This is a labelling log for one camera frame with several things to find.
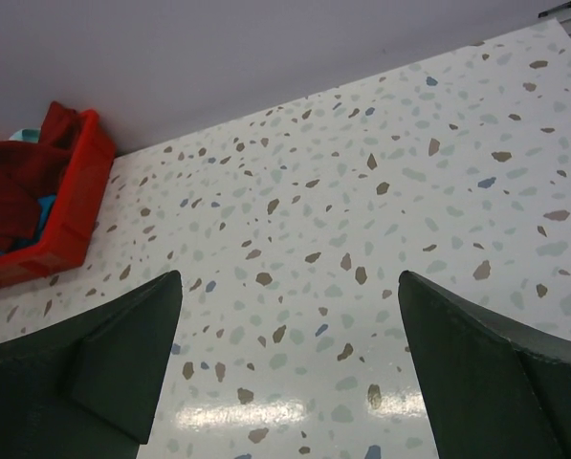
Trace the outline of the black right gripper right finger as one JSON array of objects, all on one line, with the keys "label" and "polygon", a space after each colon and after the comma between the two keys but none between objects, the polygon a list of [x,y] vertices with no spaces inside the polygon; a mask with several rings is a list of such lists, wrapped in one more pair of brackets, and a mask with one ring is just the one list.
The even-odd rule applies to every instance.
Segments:
[{"label": "black right gripper right finger", "polygon": [[441,458],[571,458],[571,341],[404,271],[398,300]]}]

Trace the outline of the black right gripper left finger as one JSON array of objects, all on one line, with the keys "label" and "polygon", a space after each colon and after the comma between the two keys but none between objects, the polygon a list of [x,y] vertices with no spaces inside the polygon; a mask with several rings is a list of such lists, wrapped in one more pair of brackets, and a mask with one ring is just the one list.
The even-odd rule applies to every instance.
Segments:
[{"label": "black right gripper left finger", "polygon": [[162,274],[0,343],[0,458],[134,458],[147,444],[181,313]]}]

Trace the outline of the dark red t shirt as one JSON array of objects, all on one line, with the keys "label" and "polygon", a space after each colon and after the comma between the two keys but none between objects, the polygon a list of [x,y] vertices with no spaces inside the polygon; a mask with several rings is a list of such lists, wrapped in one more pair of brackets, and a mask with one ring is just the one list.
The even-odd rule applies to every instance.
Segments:
[{"label": "dark red t shirt", "polygon": [[0,141],[0,217],[6,206],[29,208],[38,198],[58,193],[82,125],[79,112],[54,101],[38,143]]}]

